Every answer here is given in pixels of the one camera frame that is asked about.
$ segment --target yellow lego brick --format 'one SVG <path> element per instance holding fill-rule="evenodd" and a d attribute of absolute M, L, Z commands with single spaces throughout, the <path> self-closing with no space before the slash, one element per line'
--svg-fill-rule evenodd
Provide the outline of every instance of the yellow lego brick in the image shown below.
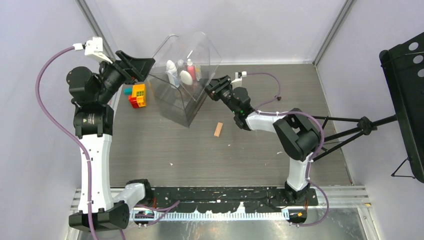
<path fill-rule="evenodd" d="M 146 106 L 146 85 L 143 83 L 143 84 L 137 84 L 132 86 L 131 97 L 136 98 L 137 105 L 139 107 L 145 107 Z"/>
<path fill-rule="evenodd" d="M 146 95 L 145 93 L 146 93 L 146 86 L 144 83 L 132 86 L 131 97 L 136 98 L 136 97 L 145 96 Z"/>

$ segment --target wood grain table surface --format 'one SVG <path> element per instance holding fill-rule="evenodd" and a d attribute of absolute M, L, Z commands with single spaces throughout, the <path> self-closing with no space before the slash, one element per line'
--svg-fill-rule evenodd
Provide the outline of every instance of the wood grain table surface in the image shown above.
<path fill-rule="evenodd" d="M 281 81 L 281 101 L 263 111 L 299 108 L 316 116 L 329 114 L 315 68 L 311 64 L 222 65 L 215 77 L 236 71 L 265 72 Z M 251 105 L 264 102 L 278 91 L 267 75 L 243 78 Z M 289 157 L 274 133 L 239 129 L 233 113 L 222 102 L 206 98 L 190 128 L 159 114 L 151 91 L 147 107 L 133 109 L 120 96 L 110 150 L 110 184 L 124 186 L 133 179 L 148 179 L 152 186 L 281 186 L 289 174 Z M 223 123 L 220 137 L 214 132 Z M 325 134 L 334 134 L 329 122 Z M 340 150 L 312 164 L 311 180 L 319 185 L 350 185 Z"/>

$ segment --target metal plate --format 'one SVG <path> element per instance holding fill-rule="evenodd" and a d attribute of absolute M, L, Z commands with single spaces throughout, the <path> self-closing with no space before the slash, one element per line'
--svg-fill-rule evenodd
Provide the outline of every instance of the metal plate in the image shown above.
<path fill-rule="evenodd" d="M 308 210 L 306 223 L 320 219 L 322 209 Z M 331 209 L 317 226 L 289 226 L 286 221 L 164 221 L 147 228 L 132 227 L 124 231 L 127 240 L 365 240 L 367 239 L 356 208 Z M 121 240 L 118 231 L 99 232 L 101 240 Z M 92 240 L 81 232 L 78 240 Z"/>

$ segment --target gray floor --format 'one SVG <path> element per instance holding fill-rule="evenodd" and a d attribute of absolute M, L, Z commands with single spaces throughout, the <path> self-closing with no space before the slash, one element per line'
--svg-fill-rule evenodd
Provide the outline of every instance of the gray floor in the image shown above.
<path fill-rule="evenodd" d="M 216 77 L 236 71 L 266 72 L 280 78 L 282 100 L 261 110 L 299 108 L 326 116 L 328 109 L 314 67 L 310 64 L 225 65 Z M 252 106 L 278 91 L 269 76 L 243 79 Z M 222 102 L 206 99 L 190 128 L 160 116 L 152 93 L 147 107 L 133 109 L 122 93 L 114 120 L 110 150 L 110 183 L 124 186 L 128 180 L 148 179 L 153 186 L 281 186 L 289 173 L 289 157 L 277 136 L 270 132 L 239 129 Z M 214 137 L 217 123 L 221 136 Z M 325 134 L 333 134 L 329 123 Z M 319 185 L 349 185 L 345 160 L 335 151 L 312 165 L 311 179 Z"/>
<path fill-rule="evenodd" d="M 306 223 L 316 222 L 324 209 L 309 209 Z M 124 230 L 127 240 L 366 240 L 356 208 L 332 208 L 325 221 L 317 226 L 289 226 L 286 221 L 161 221 L 147 228 L 131 223 Z M 118 231 L 98 232 L 102 240 L 121 240 Z M 92 240 L 89 232 L 81 232 L 78 240 Z"/>

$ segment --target white connector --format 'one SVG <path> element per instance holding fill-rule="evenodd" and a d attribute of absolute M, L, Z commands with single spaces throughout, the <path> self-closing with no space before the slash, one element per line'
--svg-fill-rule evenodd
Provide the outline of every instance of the white connector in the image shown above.
<path fill-rule="evenodd" d="M 75 51 L 81 51 L 84 49 L 84 45 L 82 43 L 75 43 L 72 46 L 75 48 Z"/>
<path fill-rule="evenodd" d="M 106 61 L 108 63 L 113 63 L 106 55 L 103 54 L 103 39 L 98 36 L 93 36 L 92 40 L 88 40 L 85 43 L 85 52 L 84 54 L 101 63 Z"/>
<path fill-rule="evenodd" d="M 239 71 L 236 71 L 235 72 L 234 80 L 231 81 L 232 89 L 241 87 L 242 86 L 243 77 L 246 77 L 247 74 L 248 73 L 246 71 L 242 71 L 241 72 L 241 76 L 240 76 L 240 72 Z"/>

